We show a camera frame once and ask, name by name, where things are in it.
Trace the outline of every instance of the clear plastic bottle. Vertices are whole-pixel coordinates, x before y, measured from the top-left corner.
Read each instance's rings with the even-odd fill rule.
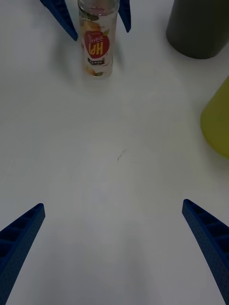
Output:
[[[112,72],[119,0],[78,0],[83,66],[95,77]]]

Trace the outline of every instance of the yellow cup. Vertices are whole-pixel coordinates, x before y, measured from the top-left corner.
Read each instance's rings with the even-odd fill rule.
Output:
[[[229,76],[202,112],[200,126],[207,142],[229,158]]]

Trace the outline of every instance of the bottle label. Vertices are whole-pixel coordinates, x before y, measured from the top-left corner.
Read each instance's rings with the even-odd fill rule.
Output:
[[[96,16],[79,8],[83,65],[93,76],[110,75],[113,66],[117,12]]]

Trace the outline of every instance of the white tabletop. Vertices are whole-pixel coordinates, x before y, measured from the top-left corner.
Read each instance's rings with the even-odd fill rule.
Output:
[[[229,161],[199,127],[229,46],[176,52],[172,2],[131,1],[98,81],[38,0],[0,1],[0,229],[46,211],[8,305],[224,304],[181,209],[189,198],[229,225]]]

